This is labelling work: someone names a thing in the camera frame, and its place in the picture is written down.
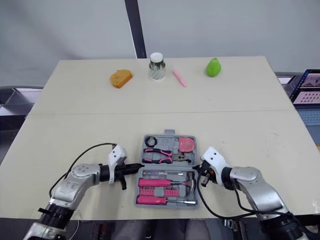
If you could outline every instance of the laptop keyboard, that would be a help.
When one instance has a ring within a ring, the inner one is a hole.
[[[298,113],[306,126],[320,125],[320,109],[319,110],[298,110]]]

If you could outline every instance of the green fruit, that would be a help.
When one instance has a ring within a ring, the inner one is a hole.
[[[218,58],[212,58],[211,61],[208,63],[208,66],[206,66],[205,71],[209,77],[217,76],[221,71],[221,65]]]

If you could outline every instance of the pink marker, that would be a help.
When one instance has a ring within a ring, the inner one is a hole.
[[[180,76],[180,74],[176,71],[173,70],[173,74],[176,76],[176,78],[179,80],[182,86],[187,87],[186,81]]]

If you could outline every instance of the laptop screen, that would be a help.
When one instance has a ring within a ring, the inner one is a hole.
[[[290,96],[298,107],[320,106],[320,70],[307,70]]]

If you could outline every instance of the pink-handled pliers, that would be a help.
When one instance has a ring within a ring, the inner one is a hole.
[[[149,163],[149,164],[171,164],[173,161],[190,161],[185,155],[177,153],[173,154],[170,150],[162,150],[159,148],[146,148],[143,150],[145,153],[158,153],[165,155],[167,157],[159,159],[159,160],[152,160],[148,158],[142,159],[143,163]]]

